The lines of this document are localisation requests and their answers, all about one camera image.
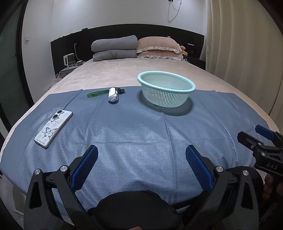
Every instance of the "mint green basket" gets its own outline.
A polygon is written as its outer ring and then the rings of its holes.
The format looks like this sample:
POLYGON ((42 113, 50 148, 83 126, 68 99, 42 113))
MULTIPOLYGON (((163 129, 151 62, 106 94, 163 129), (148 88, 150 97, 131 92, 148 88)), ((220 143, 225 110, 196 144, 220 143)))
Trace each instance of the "mint green basket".
POLYGON ((189 79, 169 72, 142 72, 137 79, 144 97, 149 102, 166 108, 181 106, 188 99, 189 93, 196 89, 189 79))

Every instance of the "pillow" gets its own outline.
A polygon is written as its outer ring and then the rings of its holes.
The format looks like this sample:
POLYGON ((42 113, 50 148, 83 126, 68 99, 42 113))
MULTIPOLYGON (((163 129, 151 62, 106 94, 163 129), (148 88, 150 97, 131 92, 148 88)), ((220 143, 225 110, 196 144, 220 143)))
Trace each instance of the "pillow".
POLYGON ((139 58, 167 58, 174 60, 183 60, 182 54, 176 54, 174 51, 164 51, 164 50, 147 50, 138 53, 139 58))
POLYGON ((96 40, 91 45, 93 52, 100 52, 106 50, 135 50, 138 45, 138 39, 135 35, 96 40))
POLYGON ((147 50, 168 50, 179 54, 182 50, 179 44, 172 38, 167 37, 145 37, 138 41, 136 53, 147 50))
POLYGON ((97 52, 93 55, 93 62, 123 58, 136 58, 136 50, 107 50, 97 52))

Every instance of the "human hand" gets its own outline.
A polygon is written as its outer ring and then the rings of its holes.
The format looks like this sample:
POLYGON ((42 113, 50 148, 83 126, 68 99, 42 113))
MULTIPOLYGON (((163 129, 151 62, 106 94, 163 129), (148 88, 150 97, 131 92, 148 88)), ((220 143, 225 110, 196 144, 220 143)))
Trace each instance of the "human hand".
MULTIPOLYGON (((263 199, 267 200, 273 191, 274 177, 271 176, 270 174, 267 174, 266 177, 264 178, 264 181, 265 181, 265 184, 263 187, 262 197, 263 199)), ((276 188, 276 191, 280 196, 283 196, 283 183, 282 182, 279 183, 279 185, 276 188)))

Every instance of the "butterfly phone case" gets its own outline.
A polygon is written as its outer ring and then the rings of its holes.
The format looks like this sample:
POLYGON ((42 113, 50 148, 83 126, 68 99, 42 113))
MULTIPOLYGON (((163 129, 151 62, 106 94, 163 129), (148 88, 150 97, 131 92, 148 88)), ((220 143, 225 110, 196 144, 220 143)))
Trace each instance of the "butterfly phone case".
POLYGON ((73 112, 71 111, 62 109, 58 110, 35 136, 35 143, 47 149, 58 132, 63 128, 63 126, 72 116, 73 112))

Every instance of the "blue cloth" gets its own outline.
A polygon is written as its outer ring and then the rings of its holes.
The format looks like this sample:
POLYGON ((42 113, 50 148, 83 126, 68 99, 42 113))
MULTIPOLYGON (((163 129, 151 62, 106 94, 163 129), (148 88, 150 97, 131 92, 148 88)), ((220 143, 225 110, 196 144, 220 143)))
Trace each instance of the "blue cloth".
POLYGON ((93 144, 98 160, 76 192, 86 210, 110 194, 147 189, 175 204, 202 191, 185 158, 188 145, 224 168, 254 165, 252 151, 237 142, 240 131, 272 145, 254 130, 257 124, 268 128, 266 121, 232 93, 196 90, 183 106, 167 109, 147 102, 140 90, 125 87, 114 105, 108 95, 87 98, 95 90, 49 95, 15 129, 1 171, 27 193, 35 169, 58 170, 93 144), (59 109, 74 115, 45 150, 33 139, 59 109))

